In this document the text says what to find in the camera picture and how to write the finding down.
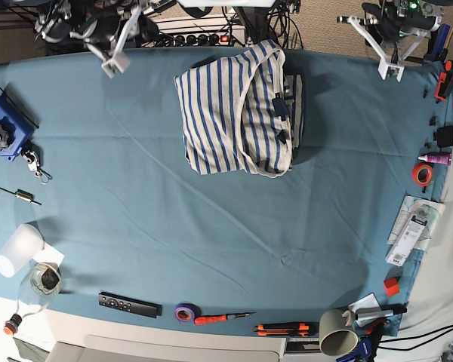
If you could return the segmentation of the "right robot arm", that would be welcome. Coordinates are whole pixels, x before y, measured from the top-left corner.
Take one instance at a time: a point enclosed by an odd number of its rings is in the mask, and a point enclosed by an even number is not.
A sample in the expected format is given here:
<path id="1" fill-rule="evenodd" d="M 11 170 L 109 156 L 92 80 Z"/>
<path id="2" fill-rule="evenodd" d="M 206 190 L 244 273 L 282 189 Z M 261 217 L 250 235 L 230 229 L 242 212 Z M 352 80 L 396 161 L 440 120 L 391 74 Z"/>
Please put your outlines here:
<path id="1" fill-rule="evenodd" d="M 123 73 L 129 41 L 155 41 L 159 28 L 147 16 L 148 1 L 51 1 L 39 12 L 36 35 L 48 44 L 81 45 L 101 61 L 109 78 Z"/>

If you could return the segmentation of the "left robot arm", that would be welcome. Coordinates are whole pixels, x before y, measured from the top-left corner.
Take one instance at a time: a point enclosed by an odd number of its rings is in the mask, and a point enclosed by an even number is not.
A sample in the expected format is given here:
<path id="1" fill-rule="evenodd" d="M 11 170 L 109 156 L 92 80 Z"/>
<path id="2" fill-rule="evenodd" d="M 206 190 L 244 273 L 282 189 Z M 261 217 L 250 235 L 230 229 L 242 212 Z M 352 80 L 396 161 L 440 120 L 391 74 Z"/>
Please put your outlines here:
<path id="1" fill-rule="evenodd" d="M 442 25 L 444 8 L 428 1 L 364 2 L 363 17 L 339 16 L 337 23 L 352 26 L 379 57 L 383 80 L 401 81 L 405 63 L 418 45 Z"/>

